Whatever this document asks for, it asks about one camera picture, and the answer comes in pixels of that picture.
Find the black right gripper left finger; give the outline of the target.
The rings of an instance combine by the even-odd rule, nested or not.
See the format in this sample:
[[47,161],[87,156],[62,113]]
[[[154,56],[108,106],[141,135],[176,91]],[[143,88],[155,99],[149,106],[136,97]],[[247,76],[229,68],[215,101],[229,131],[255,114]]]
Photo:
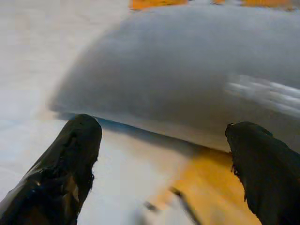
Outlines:
[[87,114],[70,119],[0,203],[3,225],[75,225],[92,189],[102,128]]

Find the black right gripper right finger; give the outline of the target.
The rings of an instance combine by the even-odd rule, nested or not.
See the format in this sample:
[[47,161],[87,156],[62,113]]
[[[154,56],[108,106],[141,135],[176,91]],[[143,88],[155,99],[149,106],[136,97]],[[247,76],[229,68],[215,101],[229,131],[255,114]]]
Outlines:
[[250,211],[263,225],[298,225],[300,155],[252,122],[228,124],[225,136]]

